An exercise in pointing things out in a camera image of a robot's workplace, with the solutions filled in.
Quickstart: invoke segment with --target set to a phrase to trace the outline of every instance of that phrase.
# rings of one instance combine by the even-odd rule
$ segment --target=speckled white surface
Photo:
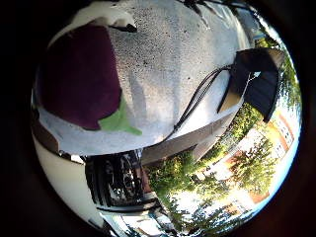
[[[115,153],[152,145],[168,135],[200,81],[215,68],[231,64],[236,51],[250,47],[230,10],[209,6],[216,14],[199,6],[208,29],[198,14],[177,1],[118,2],[117,7],[133,17],[137,33],[109,32],[128,117],[143,134],[86,131],[41,110],[40,122],[56,137],[59,148],[72,154]],[[239,109],[240,104],[216,112],[227,83],[228,73],[223,72],[174,137]]]

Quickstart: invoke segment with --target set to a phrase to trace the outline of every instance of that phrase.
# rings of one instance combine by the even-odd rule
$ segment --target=fisheye lens view
[[[31,108],[49,182],[105,236],[223,236],[284,181],[302,101],[247,1],[118,0],[55,33]]]

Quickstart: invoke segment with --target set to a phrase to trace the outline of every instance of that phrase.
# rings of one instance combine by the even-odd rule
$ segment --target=black strap
[[[182,124],[188,119],[188,117],[192,114],[192,112],[197,108],[198,104],[200,103],[200,101],[203,99],[203,97],[205,96],[207,90],[209,89],[209,87],[211,86],[211,84],[213,83],[213,81],[216,79],[216,77],[224,70],[230,70],[232,65],[226,65],[220,68],[217,68],[215,70],[213,70],[212,72],[210,72],[198,85],[197,89],[195,90],[195,93],[193,94],[193,96],[191,97],[189,104],[187,105],[185,111],[183,112],[182,116],[180,117],[179,121],[174,125],[174,129],[160,142],[152,145],[152,146],[156,146],[161,144],[162,142],[166,141],[167,139],[169,139],[181,126]],[[200,92],[202,86],[208,81],[208,83],[206,84],[206,86],[203,88],[203,90]]]

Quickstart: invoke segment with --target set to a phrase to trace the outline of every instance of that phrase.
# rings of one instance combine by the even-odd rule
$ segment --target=green foliage
[[[233,180],[239,188],[255,194],[268,191],[275,173],[277,158],[271,157],[272,144],[265,137],[249,151],[233,158]]]
[[[191,191],[195,188],[191,180],[194,170],[192,152],[183,152],[165,160],[159,167],[150,167],[150,187],[158,197],[165,198],[178,191]]]
[[[229,212],[229,205],[215,209],[211,213],[206,209],[211,207],[212,202],[206,201],[199,206],[192,216],[192,221],[186,223],[188,229],[202,229],[202,236],[222,236],[240,226],[252,216],[232,217],[235,212]]]
[[[244,103],[224,134],[201,160],[215,163],[221,159],[230,149],[236,146],[261,119],[263,119],[263,117],[256,109],[248,103]]]
[[[197,193],[204,200],[217,200],[225,198],[229,193],[229,188],[225,182],[216,180],[214,175],[210,174],[197,184]]]

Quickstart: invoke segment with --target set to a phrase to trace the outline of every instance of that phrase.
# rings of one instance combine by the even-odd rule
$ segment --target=green leaf
[[[117,131],[123,130],[134,135],[141,135],[141,130],[129,124],[126,115],[126,103],[123,97],[120,97],[118,110],[111,114],[109,117],[102,118],[98,121],[101,130]]]

